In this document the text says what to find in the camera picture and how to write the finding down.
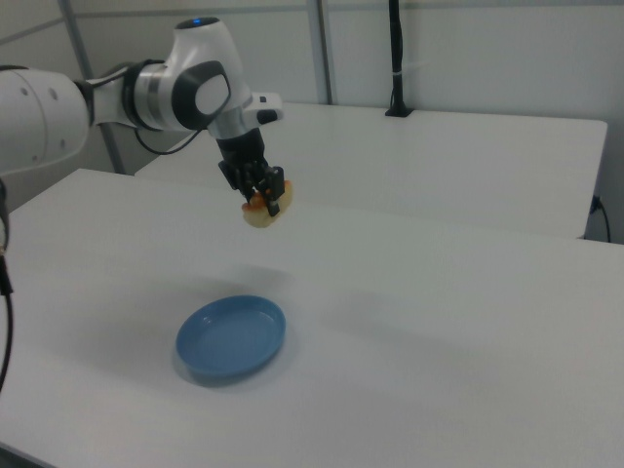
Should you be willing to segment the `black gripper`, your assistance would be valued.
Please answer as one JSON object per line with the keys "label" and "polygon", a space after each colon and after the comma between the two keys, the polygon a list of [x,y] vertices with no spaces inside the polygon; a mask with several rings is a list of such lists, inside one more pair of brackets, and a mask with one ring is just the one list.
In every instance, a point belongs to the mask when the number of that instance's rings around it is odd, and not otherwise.
{"label": "black gripper", "polygon": [[260,130],[218,139],[216,143],[222,156],[218,166],[230,187],[239,191],[247,204],[255,192],[264,194],[269,215],[277,216],[280,212],[278,200],[286,193],[284,171],[281,167],[269,167]]}

